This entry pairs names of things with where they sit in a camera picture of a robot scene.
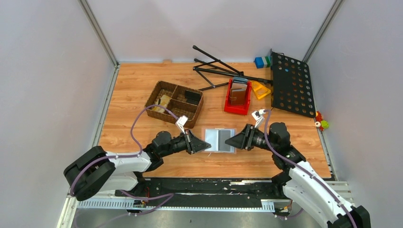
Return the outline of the black credit card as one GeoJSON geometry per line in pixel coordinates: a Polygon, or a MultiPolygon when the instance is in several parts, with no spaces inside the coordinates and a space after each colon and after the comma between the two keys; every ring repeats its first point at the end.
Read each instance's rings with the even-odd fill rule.
{"type": "Polygon", "coordinates": [[[221,129],[218,135],[218,150],[220,152],[231,152],[231,146],[227,145],[225,141],[231,137],[231,130],[221,129]]]}
{"type": "Polygon", "coordinates": [[[186,100],[191,100],[195,102],[199,102],[201,100],[202,95],[200,93],[190,91],[190,90],[185,90],[184,96],[186,100]]]}

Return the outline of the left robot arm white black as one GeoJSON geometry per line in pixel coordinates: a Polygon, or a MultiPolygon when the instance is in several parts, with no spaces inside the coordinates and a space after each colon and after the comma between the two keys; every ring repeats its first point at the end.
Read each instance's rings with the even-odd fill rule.
{"type": "Polygon", "coordinates": [[[134,196],[145,192],[144,172],[154,171],[163,165],[163,158],[185,151],[194,154],[211,147],[211,144],[185,130],[177,137],[167,131],[159,132],[141,152],[113,153],[94,146],[63,172],[70,185],[70,195],[85,201],[99,192],[125,190],[134,196]]]}

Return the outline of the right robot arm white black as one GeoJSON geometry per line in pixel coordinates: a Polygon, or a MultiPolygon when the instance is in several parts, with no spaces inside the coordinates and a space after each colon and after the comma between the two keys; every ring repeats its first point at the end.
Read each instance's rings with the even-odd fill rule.
{"type": "Polygon", "coordinates": [[[282,172],[272,178],[272,194],[297,203],[323,228],[369,228],[370,214],[363,206],[353,206],[333,190],[291,144],[285,123],[275,122],[261,131],[251,124],[225,142],[237,149],[258,147],[272,152],[282,172]]]}

